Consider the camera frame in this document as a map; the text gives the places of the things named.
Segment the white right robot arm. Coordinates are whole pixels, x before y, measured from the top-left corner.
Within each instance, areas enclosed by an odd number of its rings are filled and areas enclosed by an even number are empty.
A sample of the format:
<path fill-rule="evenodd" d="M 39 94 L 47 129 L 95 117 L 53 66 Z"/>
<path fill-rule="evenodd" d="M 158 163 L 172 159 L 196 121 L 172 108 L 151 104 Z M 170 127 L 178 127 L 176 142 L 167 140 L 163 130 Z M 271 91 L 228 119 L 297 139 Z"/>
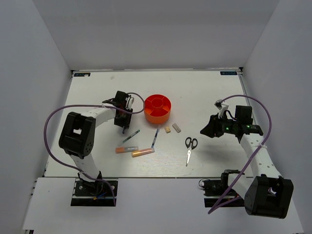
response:
<path fill-rule="evenodd" d="M 238 105 L 232 116 L 227 104 L 217 102 L 215 105 L 219 113 L 210 117 L 208 125 L 200 133 L 210 138 L 234 135 L 247 155 L 253 176 L 242 175 L 237 179 L 240 171 L 227 169 L 219 182 L 205 182 L 204 188 L 220 195 L 230 195 L 235 191 L 244 200 L 249 215 L 284 219 L 291 202 L 293 183 L 283 178 L 273 165 L 263 144 L 263 132 L 260 126 L 253 124 L 252 107 Z"/>

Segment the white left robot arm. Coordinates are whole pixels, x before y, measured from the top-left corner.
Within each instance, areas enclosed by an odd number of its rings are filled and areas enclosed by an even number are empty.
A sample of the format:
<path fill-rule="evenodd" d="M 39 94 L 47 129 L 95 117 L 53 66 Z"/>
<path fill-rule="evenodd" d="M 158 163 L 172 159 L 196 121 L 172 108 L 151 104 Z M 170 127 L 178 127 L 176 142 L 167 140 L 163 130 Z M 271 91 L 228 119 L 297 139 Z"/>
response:
<path fill-rule="evenodd" d="M 77 168 L 81 169 L 78 176 L 87 181 L 86 189 L 94 195 L 103 189 L 101 172 L 96 167 L 91 151 L 94 146 L 96 128 L 113 119 L 114 125 L 125 131 L 130 127 L 132 104 L 134 98 L 125 92 L 117 91 L 114 98 L 106 100 L 103 104 L 109 107 L 96 107 L 84 113 L 70 112 L 62 129 L 59 147 L 62 148 L 74 161 Z"/>

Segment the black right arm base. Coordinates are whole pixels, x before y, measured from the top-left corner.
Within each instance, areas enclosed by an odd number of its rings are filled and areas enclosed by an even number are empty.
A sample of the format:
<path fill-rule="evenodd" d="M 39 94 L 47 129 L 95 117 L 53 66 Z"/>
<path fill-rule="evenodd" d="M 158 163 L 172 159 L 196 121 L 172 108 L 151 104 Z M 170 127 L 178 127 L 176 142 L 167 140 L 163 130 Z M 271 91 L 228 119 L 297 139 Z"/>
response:
<path fill-rule="evenodd" d="M 239 170 L 225 170 L 220 179 L 207 179 L 203 178 L 198 182 L 199 187 L 204 191 L 204 205 L 205 208 L 211 208 L 214 203 L 219 199 L 219 197 L 225 192 L 228 188 L 228 175 L 230 174 L 239 174 Z M 230 201 L 239 197 L 233 189 L 231 189 L 227 195 L 222 199 L 221 203 Z M 244 207 L 244 200 L 242 198 L 226 204 L 223 207 Z"/>

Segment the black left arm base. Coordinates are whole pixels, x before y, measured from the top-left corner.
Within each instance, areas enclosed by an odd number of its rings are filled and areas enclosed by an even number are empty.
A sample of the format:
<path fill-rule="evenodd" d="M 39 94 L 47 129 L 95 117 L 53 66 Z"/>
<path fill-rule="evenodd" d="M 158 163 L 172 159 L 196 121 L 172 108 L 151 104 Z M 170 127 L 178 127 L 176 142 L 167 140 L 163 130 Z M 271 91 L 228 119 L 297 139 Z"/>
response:
<path fill-rule="evenodd" d="M 108 180 L 107 182 L 114 193 L 105 182 L 89 182 L 78 177 L 75 180 L 71 207 L 114 207 L 113 194 L 117 201 L 118 181 Z"/>

